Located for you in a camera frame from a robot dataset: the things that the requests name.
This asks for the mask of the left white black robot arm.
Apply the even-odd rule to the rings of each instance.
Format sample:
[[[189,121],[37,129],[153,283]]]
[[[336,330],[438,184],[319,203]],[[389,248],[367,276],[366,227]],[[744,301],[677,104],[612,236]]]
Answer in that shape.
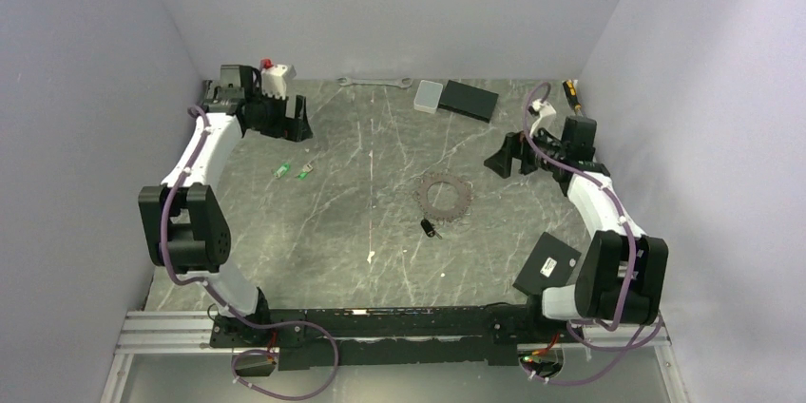
[[[231,231],[215,190],[247,132],[294,143],[312,138],[307,100],[291,88],[295,77],[293,66],[268,59],[258,67],[221,66],[188,109],[194,130],[179,161],[138,196],[153,264],[177,286],[200,285],[223,315],[238,317],[236,334],[251,346],[271,337],[274,321],[262,312],[259,287],[229,260]]]

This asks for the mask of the green plastic key tag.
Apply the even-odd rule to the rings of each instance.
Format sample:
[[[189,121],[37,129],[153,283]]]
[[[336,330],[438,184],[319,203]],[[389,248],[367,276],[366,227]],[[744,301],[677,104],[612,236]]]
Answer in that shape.
[[[288,172],[289,169],[290,169],[290,164],[284,163],[283,165],[281,165],[279,168],[277,168],[274,171],[273,175],[277,179],[282,178]]]

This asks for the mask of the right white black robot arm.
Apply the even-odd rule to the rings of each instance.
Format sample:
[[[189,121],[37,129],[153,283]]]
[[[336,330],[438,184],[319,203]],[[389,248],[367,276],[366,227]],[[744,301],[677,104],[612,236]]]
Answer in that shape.
[[[560,137],[543,128],[531,137],[510,132],[484,161],[503,179],[511,176],[514,161],[520,161],[522,175],[550,172],[590,236],[581,254],[543,235],[518,275],[515,288],[541,302],[523,318],[536,341],[556,334],[561,320],[649,325],[659,315],[668,246],[629,218],[609,171],[594,159],[596,130],[595,121],[571,116]]]

